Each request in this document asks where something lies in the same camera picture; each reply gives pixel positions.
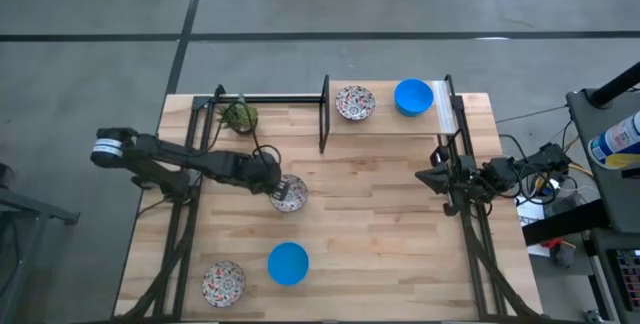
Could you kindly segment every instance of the decorative bowl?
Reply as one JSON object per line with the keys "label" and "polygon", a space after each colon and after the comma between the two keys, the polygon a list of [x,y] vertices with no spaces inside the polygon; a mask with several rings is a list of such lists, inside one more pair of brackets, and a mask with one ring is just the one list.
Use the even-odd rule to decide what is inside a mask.
{"label": "decorative bowl", "polygon": [[282,200],[269,196],[271,205],[273,205],[273,207],[278,211],[285,213],[302,208],[309,197],[309,189],[307,189],[307,185],[302,181],[302,179],[300,179],[300,177],[293,174],[284,174],[280,181],[289,184],[289,191]]}
{"label": "decorative bowl", "polygon": [[336,109],[349,120],[365,119],[375,108],[376,99],[373,94],[361,86],[342,88],[336,94]]}
{"label": "decorative bowl", "polygon": [[215,263],[202,280],[204,299],[216,308],[226,308],[244,293],[246,278],[240,266],[232,261]]}

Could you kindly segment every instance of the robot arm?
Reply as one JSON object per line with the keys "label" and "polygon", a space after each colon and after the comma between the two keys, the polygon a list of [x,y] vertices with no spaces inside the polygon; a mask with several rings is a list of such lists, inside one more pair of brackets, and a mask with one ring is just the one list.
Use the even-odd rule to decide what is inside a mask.
{"label": "robot arm", "polygon": [[416,177],[436,194],[456,194],[462,200],[445,204],[446,215],[460,211],[460,205],[489,203],[535,173],[564,172],[571,159],[558,144],[546,144],[526,158],[493,158],[478,169],[470,155],[462,155],[449,162],[446,147],[436,149],[431,156],[432,169],[416,172]]}
{"label": "robot arm", "polygon": [[102,168],[125,168],[136,174],[132,181],[144,187],[153,182],[173,200],[190,199],[191,176],[170,171],[158,162],[200,171],[219,183],[247,188],[252,194],[271,194],[281,177],[280,165],[266,152],[262,155],[228,150],[202,152],[139,134],[131,128],[98,129],[91,161]]}

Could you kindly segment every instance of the wooden table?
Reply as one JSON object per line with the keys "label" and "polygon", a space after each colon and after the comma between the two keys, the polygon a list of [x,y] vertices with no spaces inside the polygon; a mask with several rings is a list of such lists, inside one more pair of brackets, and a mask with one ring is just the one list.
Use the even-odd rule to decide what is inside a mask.
{"label": "wooden table", "polygon": [[[501,155],[488,95],[462,96],[478,162]],[[161,139],[184,143],[191,102],[191,95],[167,97]],[[320,154],[317,105],[255,106],[260,143],[282,152],[283,172],[306,182],[309,201],[298,212],[282,214],[264,195],[207,180],[183,320],[477,318],[460,217],[445,216],[446,197],[414,177],[415,171],[430,167],[434,136],[333,135]],[[216,149],[251,152],[254,144],[224,129]],[[141,208],[160,196],[145,193]],[[115,314],[131,308],[158,273],[170,211],[169,204],[159,206],[137,221]],[[489,219],[499,267],[540,312],[515,206],[496,200]],[[266,270],[269,252],[283,241],[302,244],[310,255],[310,271],[295,287],[276,284]],[[247,275],[244,297],[225,309],[209,306],[201,293],[205,271],[221,260],[240,264]],[[490,300],[489,285],[485,287]]]}

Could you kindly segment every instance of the gray floor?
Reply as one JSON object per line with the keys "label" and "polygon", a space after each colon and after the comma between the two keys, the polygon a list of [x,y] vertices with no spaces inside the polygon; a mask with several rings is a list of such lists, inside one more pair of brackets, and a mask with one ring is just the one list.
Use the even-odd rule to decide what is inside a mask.
{"label": "gray floor", "polygon": [[[201,0],[194,32],[634,30],[639,0]],[[189,0],[0,0],[0,34],[178,33]],[[153,132],[175,43],[0,43],[0,161],[14,188],[82,212],[52,225],[24,322],[105,319],[140,196],[117,170],[89,161],[95,130]],[[336,79],[438,79],[489,92],[497,119],[564,103],[640,58],[640,39],[191,43],[178,93],[317,92]],[[556,111],[499,125],[531,153],[568,121]],[[505,151],[516,154],[511,143]],[[572,156],[583,160],[579,150]],[[584,262],[562,272],[533,260],[545,312],[578,319]]]}

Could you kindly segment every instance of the black metal frame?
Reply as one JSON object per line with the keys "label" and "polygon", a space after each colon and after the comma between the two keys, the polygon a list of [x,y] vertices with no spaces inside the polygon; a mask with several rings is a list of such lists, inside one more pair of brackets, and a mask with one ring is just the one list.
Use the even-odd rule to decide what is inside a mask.
{"label": "black metal frame", "polygon": [[[462,141],[465,155],[473,155],[473,147],[471,144],[471,135],[467,124],[464,103],[462,97],[456,95],[451,76],[447,75],[445,81],[449,85],[451,105],[456,115],[458,131],[454,134],[446,135],[449,144],[452,165],[458,165],[458,147],[455,145],[456,138]],[[325,149],[328,133],[329,133],[329,76],[325,76],[322,91],[320,95],[303,94],[303,95],[245,95],[247,103],[255,104],[283,104],[283,103],[307,103],[319,105],[319,151],[322,153]],[[222,86],[218,86],[213,97],[194,97],[192,104],[192,112],[189,118],[189,129],[187,132],[186,145],[192,146],[195,128],[197,126],[198,113],[201,109],[206,108],[207,114],[203,129],[202,141],[200,148],[207,149],[207,143],[211,132],[211,124],[213,122],[214,106],[216,103],[230,103],[237,100],[239,96],[235,94],[226,94]],[[182,211],[182,204],[174,204],[171,221],[169,223],[169,234],[165,245],[163,264],[160,273],[154,279],[147,292],[141,297],[140,302],[144,302],[144,306],[139,306],[134,313],[127,313],[124,316],[113,317],[109,323],[130,322],[135,319],[136,322],[148,323],[166,323],[179,322],[182,314],[182,305],[184,303],[184,293],[186,289],[186,278],[189,270],[189,258],[191,256],[191,246],[195,233],[195,223],[197,218],[198,200],[200,194],[200,184],[197,186],[196,200],[188,204],[189,214],[187,224],[180,242],[175,245],[177,236],[177,226]],[[465,199],[461,196],[450,196],[452,202]],[[469,260],[469,270],[471,272],[471,283],[473,286],[476,310],[479,320],[476,322],[484,323],[541,323],[541,324],[571,324],[579,323],[574,321],[555,320],[540,316],[530,309],[524,301],[518,296],[514,289],[509,285],[507,279],[500,272],[496,265],[496,255],[491,238],[489,221],[484,206],[475,206],[477,218],[471,215],[471,207],[465,203],[460,203],[462,210],[460,218],[464,232],[464,239]],[[473,229],[473,219],[478,220],[480,228],[480,239],[478,239]],[[167,284],[170,273],[173,271],[177,263],[180,262],[178,274],[178,284],[176,286],[176,294],[171,314],[164,314],[164,300],[167,291]],[[484,287],[482,285],[482,276],[479,263],[485,267],[489,274],[492,287],[492,295],[496,305],[496,314],[489,314],[487,308],[487,300],[485,297]],[[516,312],[517,316],[510,316],[507,313],[505,299]],[[155,302],[151,316],[144,316]]]}
{"label": "black metal frame", "polygon": [[18,193],[7,188],[0,187],[0,205],[9,207],[10,210],[1,212],[1,217],[6,221],[4,225],[8,225],[8,220],[15,219],[34,219],[35,225],[30,230],[26,240],[26,245],[22,248],[20,257],[16,258],[18,266],[11,278],[8,290],[6,292],[7,299],[4,307],[0,308],[0,323],[13,323],[16,309],[22,293],[27,286],[29,269],[33,262],[33,257],[38,251],[38,247],[42,241],[42,235],[47,227],[50,219],[60,219],[65,225],[75,225],[78,223],[80,213],[72,213],[67,210],[58,208],[55,205],[41,202]]}

